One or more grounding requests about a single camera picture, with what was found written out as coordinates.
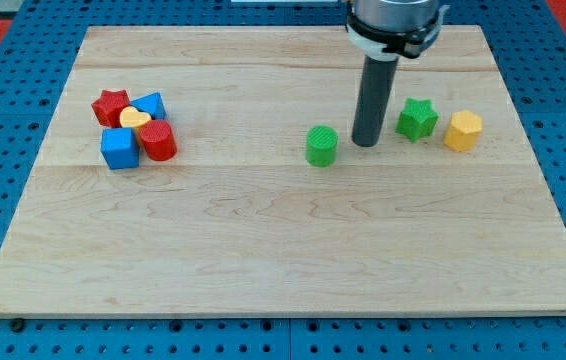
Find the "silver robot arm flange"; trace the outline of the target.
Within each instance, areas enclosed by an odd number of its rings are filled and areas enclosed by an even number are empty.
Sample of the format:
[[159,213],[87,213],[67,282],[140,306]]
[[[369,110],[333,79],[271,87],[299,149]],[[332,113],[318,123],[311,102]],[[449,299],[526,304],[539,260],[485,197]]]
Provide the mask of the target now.
[[437,40],[449,9],[439,0],[354,0],[346,31],[373,60],[415,59]]

